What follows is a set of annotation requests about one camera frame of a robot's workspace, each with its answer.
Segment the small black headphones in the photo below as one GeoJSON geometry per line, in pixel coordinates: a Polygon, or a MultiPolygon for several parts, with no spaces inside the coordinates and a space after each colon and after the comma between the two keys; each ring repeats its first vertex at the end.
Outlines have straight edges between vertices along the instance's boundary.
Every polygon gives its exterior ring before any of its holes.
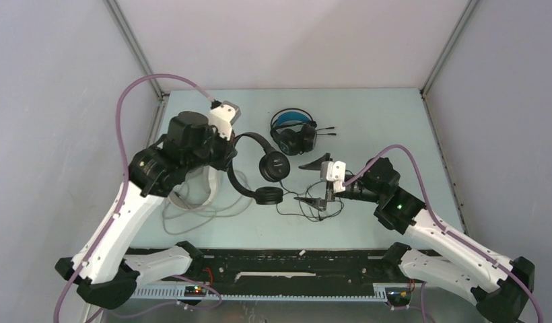
{"type": "Polygon", "coordinates": [[[262,135],[255,132],[245,132],[239,135],[233,134],[230,141],[233,146],[236,146],[243,137],[253,139],[262,147],[264,155],[258,162],[260,175],[268,182],[278,183],[279,187],[263,186],[256,190],[245,187],[237,179],[233,162],[229,161],[226,173],[232,187],[242,196],[252,199],[258,205],[277,206],[279,203],[283,202],[283,198],[287,194],[294,195],[294,199],[297,200],[299,204],[302,204],[306,197],[310,196],[310,189],[312,187],[309,186],[304,194],[287,190],[284,187],[282,180],[286,179],[291,171],[291,165],[288,158],[285,157],[282,152],[277,151],[262,135]]]}

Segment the large black blue headphones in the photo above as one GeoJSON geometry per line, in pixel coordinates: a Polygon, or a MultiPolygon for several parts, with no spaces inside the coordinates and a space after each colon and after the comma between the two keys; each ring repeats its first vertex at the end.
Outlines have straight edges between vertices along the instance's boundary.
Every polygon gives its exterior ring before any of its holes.
{"type": "Polygon", "coordinates": [[[335,127],[319,129],[312,115],[301,108],[284,108],[276,112],[269,122],[269,128],[273,141],[288,156],[313,151],[318,132],[335,129],[335,127]]]}

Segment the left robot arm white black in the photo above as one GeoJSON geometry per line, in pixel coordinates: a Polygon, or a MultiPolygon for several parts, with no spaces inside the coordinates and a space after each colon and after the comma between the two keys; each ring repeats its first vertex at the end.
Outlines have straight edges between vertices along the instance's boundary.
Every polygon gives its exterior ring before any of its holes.
{"type": "Polygon", "coordinates": [[[145,255],[128,249],[147,218],[186,180],[204,166],[225,170],[236,155],[235,108],[223,104],[206,115],[184,111],[167,132],[129,161],[125,179],[110,210],[86,245],[72,257],[61,258],[56,271],[77,286],[78,295],[103,310],[114,310],[136,289],[167,277],[198,279],[203,255],[189,242],[145,255]]]}

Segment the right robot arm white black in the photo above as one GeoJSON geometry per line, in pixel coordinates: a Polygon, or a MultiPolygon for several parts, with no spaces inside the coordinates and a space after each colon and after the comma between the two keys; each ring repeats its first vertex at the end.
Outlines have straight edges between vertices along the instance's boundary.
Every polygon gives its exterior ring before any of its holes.
{"type": "Polygon", "coordinates": [[[369,160],[362,174],[349,175],[342,161],[329,154],[300,166],[320,172],[326,184],[323,199],[303,202],[325,210],[337,197],[377,205],[374,216],[387,229],[426,244],[443,256],[433,259],[406,244],[394,243],[384,255],[383,275],[390,281],[418,279],[445,289],[473,304],[489,322],[518,322],[532,299],[534,264],[520,256],[511,259],[476,242],[446,223],[426,198],[419,199],[399,186],[401,175],[389,159],[369,160]]]}

